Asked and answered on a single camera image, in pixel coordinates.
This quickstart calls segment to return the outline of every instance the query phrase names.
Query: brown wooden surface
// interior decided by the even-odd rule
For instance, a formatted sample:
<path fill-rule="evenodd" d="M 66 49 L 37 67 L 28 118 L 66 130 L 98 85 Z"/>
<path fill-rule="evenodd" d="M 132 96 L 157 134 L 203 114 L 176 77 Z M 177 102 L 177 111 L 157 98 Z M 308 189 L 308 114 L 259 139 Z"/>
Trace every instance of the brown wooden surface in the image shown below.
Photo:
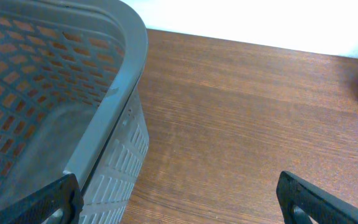
<path fill-rule="evenodd" d="M 149 31 L 123 223 L 280 223 L 289 170 L 358 207 L 358 60 Z"/>

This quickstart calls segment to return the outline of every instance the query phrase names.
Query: laundry basket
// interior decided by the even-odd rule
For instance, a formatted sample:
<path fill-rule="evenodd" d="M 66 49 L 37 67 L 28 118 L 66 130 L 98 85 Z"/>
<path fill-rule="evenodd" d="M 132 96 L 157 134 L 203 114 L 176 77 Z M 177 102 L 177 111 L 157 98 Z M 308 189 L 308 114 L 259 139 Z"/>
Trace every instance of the laundry basket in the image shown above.
<path fill-rule="evenodd" d="M 0 0 L 0 210 L 74 173 L 80 223 L 120 221 L 149 147 L 147 45 L 117 0 Z"/>

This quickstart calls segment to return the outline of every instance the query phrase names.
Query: wooden table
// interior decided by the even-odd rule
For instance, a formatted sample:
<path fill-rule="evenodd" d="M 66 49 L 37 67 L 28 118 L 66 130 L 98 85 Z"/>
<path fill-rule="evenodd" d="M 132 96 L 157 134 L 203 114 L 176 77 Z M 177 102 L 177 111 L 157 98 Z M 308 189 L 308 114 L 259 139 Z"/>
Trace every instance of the wooden table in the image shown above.
<path fill-rule="evenodd" d="M 123 223 L 282 223 L 289 170 L 358 207 L 358 59 L 149 31 Z"/>

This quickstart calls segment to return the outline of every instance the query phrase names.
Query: white wall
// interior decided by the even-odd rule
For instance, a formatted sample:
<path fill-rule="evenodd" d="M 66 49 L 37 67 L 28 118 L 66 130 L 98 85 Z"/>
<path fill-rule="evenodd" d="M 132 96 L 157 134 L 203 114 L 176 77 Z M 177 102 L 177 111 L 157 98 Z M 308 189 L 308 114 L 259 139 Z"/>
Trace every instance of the white wall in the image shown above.
<path fill-rule="evenodd" d="M 358 0 L 123 0 L 151 29 L 358 58 Z"/>

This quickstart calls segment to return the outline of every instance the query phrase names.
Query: basket mesh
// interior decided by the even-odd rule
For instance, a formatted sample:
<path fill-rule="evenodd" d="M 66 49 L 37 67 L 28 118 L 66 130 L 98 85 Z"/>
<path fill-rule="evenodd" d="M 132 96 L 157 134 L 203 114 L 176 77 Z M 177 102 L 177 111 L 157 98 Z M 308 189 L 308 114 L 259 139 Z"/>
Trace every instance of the basket mesh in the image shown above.
<path fill-rule="evenodd" d="M 108 35 L 0 14 L 0 185 L 51 110 L 99 106 L 123 54 Z"/>

